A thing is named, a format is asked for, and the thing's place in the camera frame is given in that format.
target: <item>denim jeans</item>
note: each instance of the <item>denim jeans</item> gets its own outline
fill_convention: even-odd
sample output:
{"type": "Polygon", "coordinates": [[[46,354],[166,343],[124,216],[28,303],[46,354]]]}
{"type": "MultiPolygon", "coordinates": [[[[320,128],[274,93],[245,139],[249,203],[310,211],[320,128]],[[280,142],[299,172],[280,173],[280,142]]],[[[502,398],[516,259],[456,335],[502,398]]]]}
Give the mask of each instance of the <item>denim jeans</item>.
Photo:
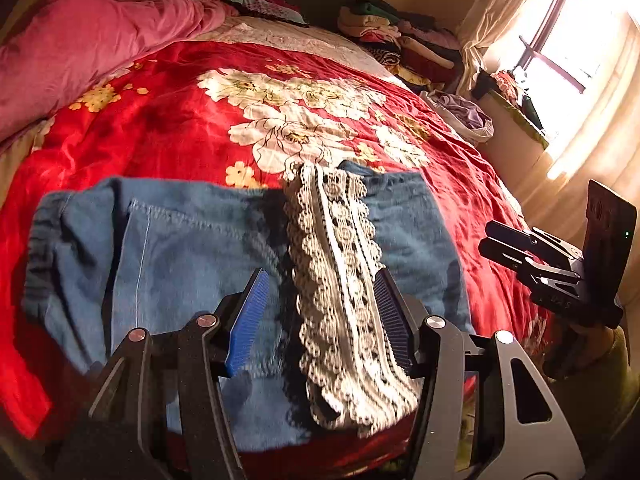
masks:
{"type": "MultiPolygon", "coordinates": [[[[341,168],[363,176],[382,263],[400,291],[472,332],[460,262],[420,174],[341,168]]],[[[309,415],[298,368],[285,201],[279,189],[142,178],[50,193],[33,219],[23,307],[87,372],[130,329],[179,330],[261,267],[269,301],[244,369],[221,381],[226,413],[240,451],[308,442],[324,430],[309,415]]],[[[179,432],[176,385],[167,373],[167,424],[179,432]]]]}

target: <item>floral bedspread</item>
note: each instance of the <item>floral bedspread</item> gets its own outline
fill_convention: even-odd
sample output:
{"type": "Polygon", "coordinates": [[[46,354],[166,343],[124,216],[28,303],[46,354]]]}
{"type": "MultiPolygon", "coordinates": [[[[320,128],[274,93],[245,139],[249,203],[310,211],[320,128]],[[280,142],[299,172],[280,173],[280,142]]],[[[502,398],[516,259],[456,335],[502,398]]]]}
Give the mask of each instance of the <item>floral bedspread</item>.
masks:
{"type": "MultiPolygon", "coordinates": [[[[396,84],[263,44],[180,42],[122,68],[41,129],[44,145],[18,170],[0,213],[0,399],[24,435],[56,436],[83,384],[20,309],[31,218],[44,194],[85,189],[112,175],[254,188],[279,187],[282,173],[300,160],[420,171],[460,253],[477,332],[507,329],[529,345],[539,340],[545,318],[527,291],[478,253],[487,221],[521,227],[494,170],[396,84]]],[[[342,435],[322,453],[307,446],[308,460],[297,450],[291,467],[316,464],[322,471],[379,458],[385,453],[375,443],[385,452],[390,438],[404,445],[409,427],[369,442],[342,435]]]]}

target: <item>white curtain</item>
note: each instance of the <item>white curtain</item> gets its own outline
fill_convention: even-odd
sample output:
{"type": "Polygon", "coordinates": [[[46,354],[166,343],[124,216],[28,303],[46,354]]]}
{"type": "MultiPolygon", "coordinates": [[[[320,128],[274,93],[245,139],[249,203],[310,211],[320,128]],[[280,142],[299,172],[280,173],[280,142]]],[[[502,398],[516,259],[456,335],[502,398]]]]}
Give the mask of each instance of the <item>white curtain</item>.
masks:
{"type": "MultiPolygon", "coordinates": [[[[529,225],[581,247],[590,178],[640,207],[640,31],[623,21],[619,47],[598,70],[594,104],[577,133],[553,142],[512,193],[529,225]]],[[[640,306],[640,224],[620,297],[640,306]]]]}
{"type": "Polygon", "coordinates": [[[457,92],[466,94],[483,68],[484,49],[497,41],[513,23],[526,0],[476,0],[458,27],[465,72],[457,92]]]}

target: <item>white lace trim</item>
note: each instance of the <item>white lace trim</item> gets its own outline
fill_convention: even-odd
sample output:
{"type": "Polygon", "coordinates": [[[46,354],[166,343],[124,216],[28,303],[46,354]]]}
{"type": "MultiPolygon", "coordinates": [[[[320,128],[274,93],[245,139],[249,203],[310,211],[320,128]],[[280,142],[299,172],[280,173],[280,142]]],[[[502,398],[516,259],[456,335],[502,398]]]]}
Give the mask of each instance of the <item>white lace trim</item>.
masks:
{"type": "Polygon", "coordinates": [[[355,174],[305,162],[285,190],[312,415],[325,428],[373,434],[415,410],[418,393],[396,365],[376,306],[381,251],[359,200],[366,187],[355,174]]]}

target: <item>silver screw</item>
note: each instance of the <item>silver screw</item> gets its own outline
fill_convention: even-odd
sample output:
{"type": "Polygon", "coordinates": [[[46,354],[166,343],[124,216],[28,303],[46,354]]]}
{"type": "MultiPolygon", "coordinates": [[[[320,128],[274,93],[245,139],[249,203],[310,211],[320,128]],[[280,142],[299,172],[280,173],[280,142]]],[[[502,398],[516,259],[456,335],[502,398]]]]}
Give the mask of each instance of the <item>silver screw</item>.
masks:
{"type": "Polygon", "coordinates": [[[146,333],[141,328],[134,328],[131,332],[129,332],[129,341],[133,341],[134,343],[142,341],[145,337],[146,333]]]}
{"type": "Polygon", "coordinates": [[[217,322],[218,318],[216,316],[212,316],[211,314],[205,314],[204,316],[200,316],[198,318],[198,325],[203,328],[214,326],[217,322]]]}
{"type": "Polygon", "coordinates": [[[498,330],[495,333],[495,338],[505,345],[513,343],[513,334],[508,330],[498,330]]]}
{"type": "Polygon", "coordinates": [[[446,324],[447,322],[438,316],[431,316],[427,318],[427,325],[429,325],[431,328],[435,328],[435,329],[444,328],[446,324]]]}

